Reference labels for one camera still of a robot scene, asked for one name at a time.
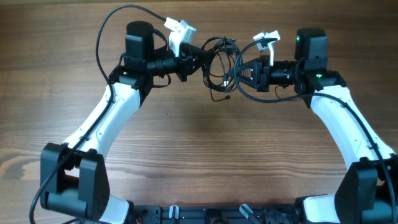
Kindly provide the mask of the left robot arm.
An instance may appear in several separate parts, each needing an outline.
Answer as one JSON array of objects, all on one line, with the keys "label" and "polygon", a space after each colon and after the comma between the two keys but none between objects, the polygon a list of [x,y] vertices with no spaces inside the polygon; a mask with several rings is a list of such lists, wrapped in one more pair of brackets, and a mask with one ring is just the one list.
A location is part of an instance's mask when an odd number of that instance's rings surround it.
[{"label": "left robot arm", "polygon": [[126,27],[126,50],[106,77],[105,93],[85,122],[61,144],[47,144],[40,155],[42,208],[91,223],[137,223],[134,204],[110,193],[105,159],[126,124],[154,87],[154,77],[174,73],[181,81],[202,67],[208,53],[192,45],[195,28],[165,20],[170,35],[154,47],[159,31],[148,22]]}]

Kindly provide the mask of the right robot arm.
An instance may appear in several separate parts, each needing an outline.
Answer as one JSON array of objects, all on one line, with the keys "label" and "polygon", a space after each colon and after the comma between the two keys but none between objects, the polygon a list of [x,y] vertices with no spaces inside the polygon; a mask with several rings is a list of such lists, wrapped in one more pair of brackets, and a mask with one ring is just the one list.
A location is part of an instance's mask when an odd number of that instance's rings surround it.
[{"label": "right robot arm", "polygon": [[340,150],[347,171],[338,190],[298,198],[302,223],[396,223],[397,154],[361,114],[342,76],[327,68],[326,51],[325,31],[303,28],[292,61],[269,54],[244,62],[239,51],[229,74],[237,88],[293,86],[295,99],[321,119]]}]

